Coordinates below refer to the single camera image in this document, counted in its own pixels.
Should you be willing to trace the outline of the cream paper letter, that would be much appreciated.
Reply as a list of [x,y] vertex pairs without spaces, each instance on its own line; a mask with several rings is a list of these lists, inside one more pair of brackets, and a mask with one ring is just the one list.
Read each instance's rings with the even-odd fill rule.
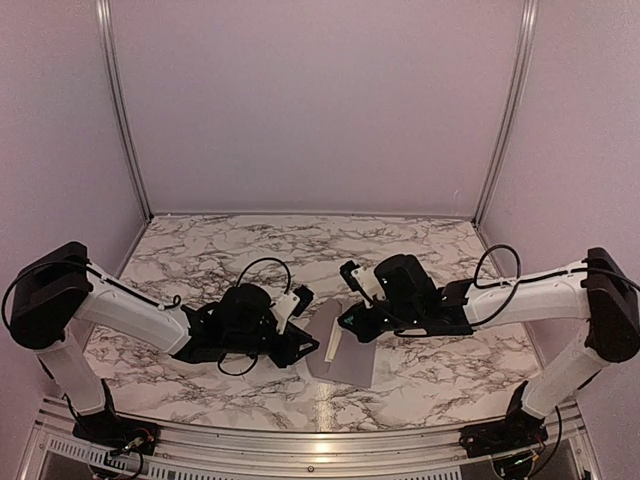
[[339,348],[341,337],[342,337],[342,327],[339,325],[338,320],[335,319],[332,328],[330,331],[327,348],[325,351],[324,361],[326,363],[332,363],[336,356],[337,350]]

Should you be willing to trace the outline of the grey envelope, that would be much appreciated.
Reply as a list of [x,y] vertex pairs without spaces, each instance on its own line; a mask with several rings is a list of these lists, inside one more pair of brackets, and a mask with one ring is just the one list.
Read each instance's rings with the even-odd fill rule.
[[348,384],[370,388],[372,385],[376,343],[360,343],[343,329],[341,342],[332,363],[324,361],[325,351],[335,319],[350,306],[336,299],[328,299],[311,316],[305,330],[320,342],[319,348],[305,356],[310,375],[323,382]]

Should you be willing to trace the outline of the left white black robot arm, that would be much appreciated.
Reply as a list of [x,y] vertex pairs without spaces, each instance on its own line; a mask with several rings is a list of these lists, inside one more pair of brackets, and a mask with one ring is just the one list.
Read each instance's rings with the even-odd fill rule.
[[221,365],[228,355],[245,355],[286,368],[319,347],[290,321],[313,298],[306,286],[287,287],[272,299],[261,287],[238,282],[198,308],[180,296],[166,303],[114,279],[89,260],[84,244],[69,242],[16,275],[3,294],[1,317],[12,340],[36,354],[66,396],[78,426],[116,445],[126,423],[70,333],[72,321],[124,333],[186,364]]

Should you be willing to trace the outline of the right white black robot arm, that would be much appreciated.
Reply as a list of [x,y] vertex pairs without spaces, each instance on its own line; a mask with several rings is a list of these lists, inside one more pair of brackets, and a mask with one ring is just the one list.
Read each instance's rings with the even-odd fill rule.
[[515,448],[565,398],[605,367],[639,352],[638,285],[603,248],[547,272],[483,283],[477,276],[435,285],[414,255],[397,254],[373,269],[346,262],[340,274],[362,300],[336,320],[359,342],[386,332],[403,337],[460,337],[495,326],[580,320],[577,336],[513,395],[495,438]]

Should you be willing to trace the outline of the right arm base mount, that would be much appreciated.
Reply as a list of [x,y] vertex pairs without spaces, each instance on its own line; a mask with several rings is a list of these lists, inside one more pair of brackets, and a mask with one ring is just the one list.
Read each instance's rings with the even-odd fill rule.
[[528,381],[525,381],[516,388],[502,419],[460,429],[459,444],[468,458],[505,453],[544,443],[548,439],[544,419],[523,410],[522,397],[527,385]]

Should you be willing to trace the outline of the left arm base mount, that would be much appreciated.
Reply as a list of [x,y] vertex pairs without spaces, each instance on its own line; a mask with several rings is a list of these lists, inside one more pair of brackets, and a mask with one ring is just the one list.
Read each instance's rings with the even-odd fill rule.
[[104,380],[101,381],[105,405],[95,414],[81,415],[73,406],[67,394],[63,396],[67,408],[74,419],[73,436],[99,446],[108,447],[103,464],[111,466],[111,461],[128,454],[134,454],[138,463],[132,473],[124,470],[116,474],[106,468],[93,467],[89,470],[94,479],[140,479],[145,468],[145,456],[155,452],[161,431],[160,426],[151,421],[123,417],[116,412],[111,391]]

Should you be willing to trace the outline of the front aluminium rail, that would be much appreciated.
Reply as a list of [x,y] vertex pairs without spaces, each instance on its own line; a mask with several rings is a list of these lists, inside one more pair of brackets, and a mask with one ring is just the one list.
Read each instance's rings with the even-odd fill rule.
[[602,476],[581,413],[566,403],[547,422],[542,446],[470,458],[457,425],[358,433],[236,430],[158,421],[152,455],[107,464],[107,448],[73,436],[65,401],[43,400],[17,473],[19,479],[89,478],[95,469],[144,479],[493,479],[521,456],[540,479]]

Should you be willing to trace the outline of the right aluminium frame post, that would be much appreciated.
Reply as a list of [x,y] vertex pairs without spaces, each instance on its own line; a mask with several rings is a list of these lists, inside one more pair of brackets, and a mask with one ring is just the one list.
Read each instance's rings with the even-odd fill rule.
[[511,136],[516,122],[518,109],[526,88],[527,76],[531,64],[534,36],[539,10],[538,0],[523,2],[520,27],[516,41],[515,57],[509,81],[507,96],[492,154],[481,188],[472,223],[481,228],[487,217],[499,176],[507,156]]

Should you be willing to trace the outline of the aluminium frame post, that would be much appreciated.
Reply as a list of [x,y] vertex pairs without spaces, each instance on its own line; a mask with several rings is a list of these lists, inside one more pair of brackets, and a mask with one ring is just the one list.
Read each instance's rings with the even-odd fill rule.
[[472,223],[481,228],[487,217],[499,176],[507,156],[511,136],[516,122],[518,109],[526,88],[527,76],[531,64],[534,36],[539,10],[538,0],[523,2],[520,27],[516,41],[515,57],[509,81],[507,96],[492,154],[481,188]]
[[144,222],[149,224],[153,220],[154,215],[142,178],[142,171],[139,165],[138,155],[126,109],[112,22],[112,6],[111,2],[108,0],[97,0],[95,4],[111,102],[114,109],[119,138],[124,152],[125,164],[130,176],[138,208]]

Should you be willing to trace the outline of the left aluminium frame post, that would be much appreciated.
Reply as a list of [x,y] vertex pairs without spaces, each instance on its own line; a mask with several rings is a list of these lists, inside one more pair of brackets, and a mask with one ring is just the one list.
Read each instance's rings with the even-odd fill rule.
[[112,22],[112,6],[111,2],[108,0],[97,0],[95,4],[111,102],[114,109],[119,138],[124,152],[125,164],[130,176],[138,208],[144,222],[149,224],[153,220],[154,215],[142,178],[142,171],[139,165],[138,155],[126,109]]

